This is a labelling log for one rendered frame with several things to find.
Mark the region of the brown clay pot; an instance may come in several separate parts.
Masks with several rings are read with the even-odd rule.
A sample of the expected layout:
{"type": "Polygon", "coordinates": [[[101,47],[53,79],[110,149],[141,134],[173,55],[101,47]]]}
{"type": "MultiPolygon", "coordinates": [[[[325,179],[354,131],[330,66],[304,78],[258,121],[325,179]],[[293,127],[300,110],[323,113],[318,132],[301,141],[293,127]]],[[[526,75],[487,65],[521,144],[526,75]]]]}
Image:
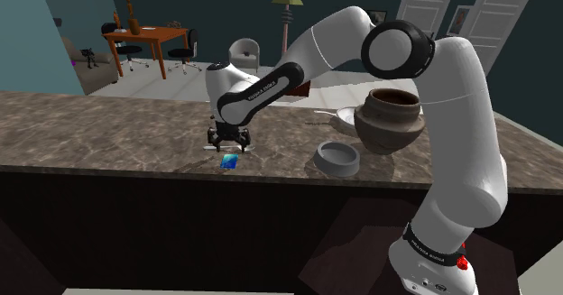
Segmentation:
{"type": "Polygon", "coordinates": [[[413,143],[425,128],[419,98],[394,88],[372,89],[354,112],[355,130],[364,147],[381,155],[413,143]]]}

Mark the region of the orange wooden table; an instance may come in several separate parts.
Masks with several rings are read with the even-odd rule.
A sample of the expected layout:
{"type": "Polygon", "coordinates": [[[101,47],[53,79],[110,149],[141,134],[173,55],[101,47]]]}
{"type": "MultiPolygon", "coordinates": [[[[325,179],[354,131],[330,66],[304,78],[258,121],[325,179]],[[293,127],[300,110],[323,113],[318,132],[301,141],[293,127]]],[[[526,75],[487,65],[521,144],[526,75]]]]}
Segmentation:
{"type": "Polygon", "coordinates": [[[139,26],[136,22],[133,26],[130,26],[125,32],[109,32],[104,33],[103,36],[106,38],[110,50],[115,58],[115,64],[119,76],[124,75],[120,61],[118,60],[118,53],[115,47],[115,41],[126,41],[126,42],[144,42],[149,43],[151,46],[152,59],[159,61],[162,78],[166,79],[166,69],[163,61],[163,53],[161,44],[165,41],[172,40],[177,37],[183,39],[183,46],[185,48],[189,47],[189,40],[187,35],[188,29],[185,28],[168,28],[157,26],[154,30],[145,30],[139,26]]]}

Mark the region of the white panelled door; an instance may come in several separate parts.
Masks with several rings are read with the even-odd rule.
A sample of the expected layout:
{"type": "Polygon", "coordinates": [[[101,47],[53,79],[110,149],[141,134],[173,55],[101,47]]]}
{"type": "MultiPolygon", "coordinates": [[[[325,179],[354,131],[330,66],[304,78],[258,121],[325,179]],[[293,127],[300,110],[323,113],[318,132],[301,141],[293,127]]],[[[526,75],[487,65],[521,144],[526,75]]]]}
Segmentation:
{"type": "Polygon", "coordinates": [[[396,18],[415,24],[434,39],[450,0],[401,0],[396,18]]]}
{"type": "Polygon", "coordinates": [[[488,74],[529,0],[475,0],[459,33],[488,74]]]}

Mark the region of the small framed wall picture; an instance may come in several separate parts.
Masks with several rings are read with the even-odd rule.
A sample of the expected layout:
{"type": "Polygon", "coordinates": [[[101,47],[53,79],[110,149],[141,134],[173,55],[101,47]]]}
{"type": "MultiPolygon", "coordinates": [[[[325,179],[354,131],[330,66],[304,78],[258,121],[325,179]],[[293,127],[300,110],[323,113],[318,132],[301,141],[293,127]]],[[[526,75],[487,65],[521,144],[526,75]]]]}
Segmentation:
{"type": "Polygon", "coordinates": [[[386,20],[386,16],[387,16],[386,11],[367,10],[366,12],[370,17],[371,23],[374,26],[378,26],[379,24],[384,23],[386,20]]]}

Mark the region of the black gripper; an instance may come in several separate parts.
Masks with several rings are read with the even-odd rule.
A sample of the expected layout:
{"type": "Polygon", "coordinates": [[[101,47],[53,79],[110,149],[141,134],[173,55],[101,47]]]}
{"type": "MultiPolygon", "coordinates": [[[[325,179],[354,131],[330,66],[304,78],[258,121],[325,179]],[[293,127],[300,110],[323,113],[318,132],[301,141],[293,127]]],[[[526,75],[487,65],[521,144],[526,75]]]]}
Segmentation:
{"type": "Polygon", "coordinates": [[[241,146],[241,151],[251,144],[249,131],[238,125],[215,121],[215,128],[208,128],[208,142],[219,152],[222,141],[237,141],[241,146]]]}

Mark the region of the black office chair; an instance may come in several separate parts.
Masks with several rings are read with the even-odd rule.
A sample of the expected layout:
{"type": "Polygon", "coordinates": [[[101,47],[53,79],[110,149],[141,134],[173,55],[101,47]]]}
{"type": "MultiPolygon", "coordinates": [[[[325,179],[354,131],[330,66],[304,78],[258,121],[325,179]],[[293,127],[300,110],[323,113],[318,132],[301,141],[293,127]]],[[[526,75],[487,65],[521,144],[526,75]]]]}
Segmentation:
{"type": "Polygon", "coordinates": [[[198,31],[196,29],[189,29],[187,32],[187,48],[177,48],[168,51],[168,56],[175,59],[180,59],[180,62],[175,64],[175,67],[182,67],[182,72],[184,75],[187,74],[186,68],[192,67],[201,71],[201,68],[195,64],[189,62],[190,59],[195,58],[198,55],[198,31]]]}
{"type": "MultiPolygon", "coordinates": [[[[116,23],[104,23],[101,26],[101,32],[103,34],[107,34],[111,32],[122,33],[122,32],[126,32],[126,29],[119,28],[116,23]]],[[[149,64],[147,62],[133,58],[134,54],[141,52],[143,50],[141,47],[135,45],[123,45],[122,41],[114,41],[114,47],[118,55],[126,56],[129,69],[131,71],[134,70],[133,68],[134,63],[143,64],[146,68],[149,67],[149,64]]]]}

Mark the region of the grey bowl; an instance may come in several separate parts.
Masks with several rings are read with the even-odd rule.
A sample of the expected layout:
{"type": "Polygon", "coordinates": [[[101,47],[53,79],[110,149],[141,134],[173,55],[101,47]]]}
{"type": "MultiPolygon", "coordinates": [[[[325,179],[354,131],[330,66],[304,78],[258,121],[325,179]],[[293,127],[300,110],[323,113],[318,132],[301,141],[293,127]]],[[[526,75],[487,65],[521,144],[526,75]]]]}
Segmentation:
{"type": "Polygon", "coordinates": [[[314,153],[313,161],[323,173],[341,178],[354,176],[360,168],[358,150],[337,141],[320,143],[314,153]]]}

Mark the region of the white framed wall picture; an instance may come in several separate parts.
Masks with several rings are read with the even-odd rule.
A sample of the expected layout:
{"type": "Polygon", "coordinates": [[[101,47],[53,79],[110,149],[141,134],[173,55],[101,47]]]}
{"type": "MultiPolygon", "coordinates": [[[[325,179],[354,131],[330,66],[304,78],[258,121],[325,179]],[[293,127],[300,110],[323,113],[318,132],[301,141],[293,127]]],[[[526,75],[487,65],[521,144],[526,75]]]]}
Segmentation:
{"type": "Polygon", "coordinates": [[[448,27],[448,31],[446,36],[459,36],[461,34],[464,22],[468,17],[471,9],[473,8],[472,5],[459,5],[452,17],[451,23],[448,27]]]}

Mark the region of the dark robot stand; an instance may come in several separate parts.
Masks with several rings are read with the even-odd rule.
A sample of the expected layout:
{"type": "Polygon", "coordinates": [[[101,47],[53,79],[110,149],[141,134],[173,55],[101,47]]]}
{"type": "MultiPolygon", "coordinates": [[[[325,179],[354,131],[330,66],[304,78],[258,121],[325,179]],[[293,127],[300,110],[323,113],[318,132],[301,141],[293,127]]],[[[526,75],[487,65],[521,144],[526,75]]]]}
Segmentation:
{"type": "MultiPolygon", "coordinates": [[[[299,278],[318,295],[413,295],[388,260],[417,207],[400,199],[351,198],[299,278]]],[[[477,234],[466,240],[479,295],[521,295],[512,252],[477,234]]]]}

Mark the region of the beige sofa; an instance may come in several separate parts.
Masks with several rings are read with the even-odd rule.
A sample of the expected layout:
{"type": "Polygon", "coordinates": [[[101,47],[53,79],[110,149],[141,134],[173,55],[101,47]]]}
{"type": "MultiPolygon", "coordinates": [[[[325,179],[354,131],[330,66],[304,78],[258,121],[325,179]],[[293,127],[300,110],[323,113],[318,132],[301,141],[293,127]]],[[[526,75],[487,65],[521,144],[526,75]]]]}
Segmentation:
{"type": "Polygon", "coordinates": [[[61,40],[70,60],[75,62],[74,70],[85,95],[118,81],[118,70],[112,53],[95,52],[94,60],[88,66],[88,58],[75,48],[70,39],[62,36],[61,40]]]}

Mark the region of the red brown box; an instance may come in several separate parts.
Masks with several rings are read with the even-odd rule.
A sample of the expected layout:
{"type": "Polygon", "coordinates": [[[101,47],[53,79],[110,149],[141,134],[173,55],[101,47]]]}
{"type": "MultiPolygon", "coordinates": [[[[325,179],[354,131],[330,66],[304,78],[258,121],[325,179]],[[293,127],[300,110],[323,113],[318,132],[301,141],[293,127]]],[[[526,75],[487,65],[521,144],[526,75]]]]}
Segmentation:
{"type": "Polygon", "coordinates": [[[288,90],[287,92],[284,93],[284,95],[291,97],[308,97],[309,91],[310,91],[310,82],[307,81],[292,90],[288,90]]]}

